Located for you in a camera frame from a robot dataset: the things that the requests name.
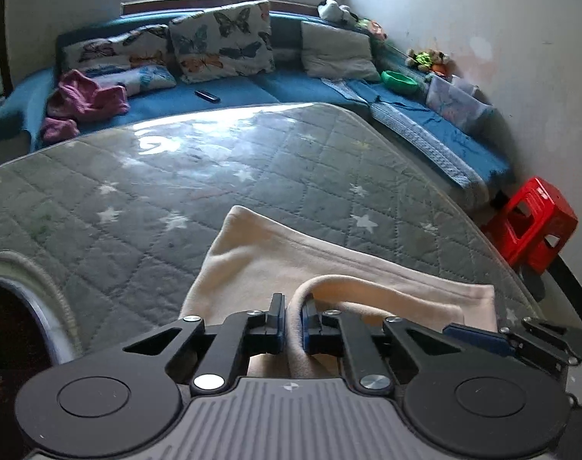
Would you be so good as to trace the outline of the cream sweater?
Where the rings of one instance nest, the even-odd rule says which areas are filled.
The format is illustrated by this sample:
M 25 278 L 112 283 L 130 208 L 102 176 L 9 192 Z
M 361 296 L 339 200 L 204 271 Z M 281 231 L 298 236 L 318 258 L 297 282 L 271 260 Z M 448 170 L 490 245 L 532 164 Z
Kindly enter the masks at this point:
M 285 349 L 254 356 L 251 377 L 325 378 L 336 375 L 330 356 L 302 349 L 300 312 L 313 297 L 318 309 L 341 309 L 378 326 L 399 316 L 436 331 L 451 323 L 497 328 L 495 289 L 415 271 L 373 255 L 316 239 L 235 205 L 226 215 L 181 308 L 220 324 L 234 312 L 267 309 L 285 295 Z

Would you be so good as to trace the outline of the red plastic stool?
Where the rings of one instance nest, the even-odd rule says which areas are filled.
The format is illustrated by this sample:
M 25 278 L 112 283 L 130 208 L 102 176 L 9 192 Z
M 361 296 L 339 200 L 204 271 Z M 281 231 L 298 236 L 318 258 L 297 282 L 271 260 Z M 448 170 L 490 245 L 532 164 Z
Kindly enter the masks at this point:
M 528 267 L 542 274 L 578 224 L 557 187 L 530 177 L 481 230 L 512 269 Z

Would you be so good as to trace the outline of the grey knitted blanket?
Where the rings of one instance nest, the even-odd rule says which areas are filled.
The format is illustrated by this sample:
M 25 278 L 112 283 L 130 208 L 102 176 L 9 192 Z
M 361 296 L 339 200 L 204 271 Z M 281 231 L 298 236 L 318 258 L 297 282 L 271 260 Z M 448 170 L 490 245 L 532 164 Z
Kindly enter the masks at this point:
M 463 209 L 473 211 L 489 202 L 489 190 L 482 177 L 451 148 L 389 103 L 373 103 L 370 110 L 374 120 L 388 127 L 421 152 L 461 188 Z

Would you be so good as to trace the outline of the round black induction cooktop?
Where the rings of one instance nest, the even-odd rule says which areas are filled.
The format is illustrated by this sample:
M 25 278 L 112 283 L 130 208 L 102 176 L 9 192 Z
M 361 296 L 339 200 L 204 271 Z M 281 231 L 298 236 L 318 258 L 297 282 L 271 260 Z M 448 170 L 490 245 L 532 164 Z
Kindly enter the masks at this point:
M 52 359 L 27 304 L 0 283 L 0 383 L 20 387 Z

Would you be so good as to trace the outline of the small black remote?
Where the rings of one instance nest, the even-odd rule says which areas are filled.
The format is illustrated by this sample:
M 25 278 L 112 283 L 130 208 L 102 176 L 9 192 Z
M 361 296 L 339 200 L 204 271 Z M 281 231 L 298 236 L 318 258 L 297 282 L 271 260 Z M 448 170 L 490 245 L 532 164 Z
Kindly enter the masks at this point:
M 194 95 L 196 95 L 197 97 L 209 102 L 209 103 L 213 103 L 213 104 L 217 104 L 220 102 L 220 98 L 217 97 L 216 95 L 212 95 L 209 92 L 204 92 L 203 90 L 196 90 L 194 92 Z

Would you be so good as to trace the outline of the clear plastic storage box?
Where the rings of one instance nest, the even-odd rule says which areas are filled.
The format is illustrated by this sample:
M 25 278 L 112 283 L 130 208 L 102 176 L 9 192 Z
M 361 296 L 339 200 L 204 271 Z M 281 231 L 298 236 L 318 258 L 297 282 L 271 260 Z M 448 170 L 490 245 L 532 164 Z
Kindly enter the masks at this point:
M 478 135 L 495 111 L 439 76 L 431 76 L 426 105 L 469 136 Z

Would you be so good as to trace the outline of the green bowl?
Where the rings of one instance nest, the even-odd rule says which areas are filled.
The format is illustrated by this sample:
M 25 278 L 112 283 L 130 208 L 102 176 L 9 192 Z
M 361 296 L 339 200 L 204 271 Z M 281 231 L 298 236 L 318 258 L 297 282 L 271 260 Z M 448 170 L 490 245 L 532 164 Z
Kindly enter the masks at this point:
M 413 95 L 419 90 L 419 83 L 396 71 L 382 71 L 380 78 L 384 86 L 397 95 Z

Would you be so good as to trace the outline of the light blue patterned pillow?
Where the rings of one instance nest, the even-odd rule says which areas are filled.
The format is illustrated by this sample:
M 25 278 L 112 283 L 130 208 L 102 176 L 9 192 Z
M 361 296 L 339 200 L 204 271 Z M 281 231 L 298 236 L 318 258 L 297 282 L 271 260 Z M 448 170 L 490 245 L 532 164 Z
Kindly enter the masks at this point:
M 101 75 L 94 77 L 93 80 L 101 88 L 115 85 L 123 86 L 128 97 L 177 86 L 177 80 L 170 74 L 170 71 L 166 67 L 158 66 L 158 64 L 148 64 L 118 73 Z

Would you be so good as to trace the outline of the grey cushion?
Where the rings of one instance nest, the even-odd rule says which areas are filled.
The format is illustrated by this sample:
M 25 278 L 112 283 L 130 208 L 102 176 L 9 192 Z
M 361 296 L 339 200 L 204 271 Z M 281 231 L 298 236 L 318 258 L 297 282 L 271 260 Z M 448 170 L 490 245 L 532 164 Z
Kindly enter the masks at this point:
M 308 76 L 377 81 L 368 35 L 323 24 L 301 23 L 301 61 Z

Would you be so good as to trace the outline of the pink cloth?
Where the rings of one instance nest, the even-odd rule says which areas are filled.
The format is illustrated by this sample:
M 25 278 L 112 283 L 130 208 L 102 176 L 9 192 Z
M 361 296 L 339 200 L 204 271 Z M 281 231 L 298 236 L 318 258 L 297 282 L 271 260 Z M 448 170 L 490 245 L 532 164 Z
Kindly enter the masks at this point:
M 80 135 L 79 123 L 108 120 L 130 110 L 123 85 L 101 87 L 80 71 L 64 74 L 47 99 L 39 137 L 44 145 Z

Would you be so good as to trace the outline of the green plush toys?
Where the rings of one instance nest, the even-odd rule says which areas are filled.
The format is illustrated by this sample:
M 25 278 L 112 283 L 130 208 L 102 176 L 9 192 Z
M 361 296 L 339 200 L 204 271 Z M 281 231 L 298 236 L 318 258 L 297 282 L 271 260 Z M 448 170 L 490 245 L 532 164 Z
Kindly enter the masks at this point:
M 449 55 L 438 50 L 424 49 L 415 51 L 414 49 L 408 49 L 406 52 L 405 66 L 424 74 L 433 73 L 439 77 L 447 77 L 450 61 Z

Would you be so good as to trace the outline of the blue corner sofa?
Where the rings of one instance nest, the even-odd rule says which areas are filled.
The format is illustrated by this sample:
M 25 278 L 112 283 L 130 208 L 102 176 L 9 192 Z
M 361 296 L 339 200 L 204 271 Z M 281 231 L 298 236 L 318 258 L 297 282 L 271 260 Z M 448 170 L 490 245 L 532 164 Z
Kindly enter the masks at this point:
M 44 104 L 53 90 L 62 62 L 62 49 L 82 38 L 111 38 L 142 25 L 166 24 L 173 13 L 145 13 L 59 35 L 56 42 L 56 66 L 27 77 L 0 106 L 0 164 L 44 147 L 39 139 L 44 120 Z M 307 76 L 299 58 L 301 18 L 294 13 L 275 13 L 272 17 L 273 51 L 276 57 L 272 73 L 259 73 L 246 79 L 226 78 L 206 82 L 203 89 L 220 98 L 218 108 L 231 108 L 274 103 L 321 102 L 352 111 L 372 122 L 370 106 L 389 103 L 421 125 L 439 141 L 451 148 L 465 163 L 473 167 L 486 183 L 490 197 L 514 180 L 512 167 L 482 135 L 469 136 L 426 105 L 430 77 L 418 77 L 419 90 L 413 95 L 397 95 L 383 83 L 358 80 L 322 80 Z M 450 181 L 454 195 L 463 205 L 461 188 L 450 180 L 421 152 L 396 133 L 400 144 L 426 163 L 441 177 Z

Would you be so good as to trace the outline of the upright butterfly pillow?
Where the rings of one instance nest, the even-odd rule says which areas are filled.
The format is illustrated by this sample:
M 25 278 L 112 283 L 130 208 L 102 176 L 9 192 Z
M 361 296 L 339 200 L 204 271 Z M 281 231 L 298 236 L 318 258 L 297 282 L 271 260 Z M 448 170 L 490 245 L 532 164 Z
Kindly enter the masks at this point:
M 188 84 L 275 70 L 267 0 L 203 10 L 170 21 L 168 28 Z

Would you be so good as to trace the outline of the flat butterfly pillow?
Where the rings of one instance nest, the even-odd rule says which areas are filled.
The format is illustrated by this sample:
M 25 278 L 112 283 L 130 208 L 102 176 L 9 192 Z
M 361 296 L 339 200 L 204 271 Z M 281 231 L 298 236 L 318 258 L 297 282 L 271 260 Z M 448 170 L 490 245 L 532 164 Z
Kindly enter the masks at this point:
M 62 49 L 62 73 L 80 71 L 98 77 L 137 69 L 165 66 L 168 55 L 167 25 L 146 25 L 111 38 L 93 38 Z

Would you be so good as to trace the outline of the panda plush toy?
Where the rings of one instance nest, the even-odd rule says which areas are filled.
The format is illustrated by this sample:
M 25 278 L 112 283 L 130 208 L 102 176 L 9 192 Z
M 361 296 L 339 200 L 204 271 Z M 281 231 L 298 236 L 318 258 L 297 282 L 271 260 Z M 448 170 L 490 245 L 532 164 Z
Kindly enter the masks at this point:
M 317 10 L 323 21 L 344 25 L 354 25 L 358 22 L 358 16 L 352 13 L 348 5 L 339 4 L 336 0 L 321 1 Z

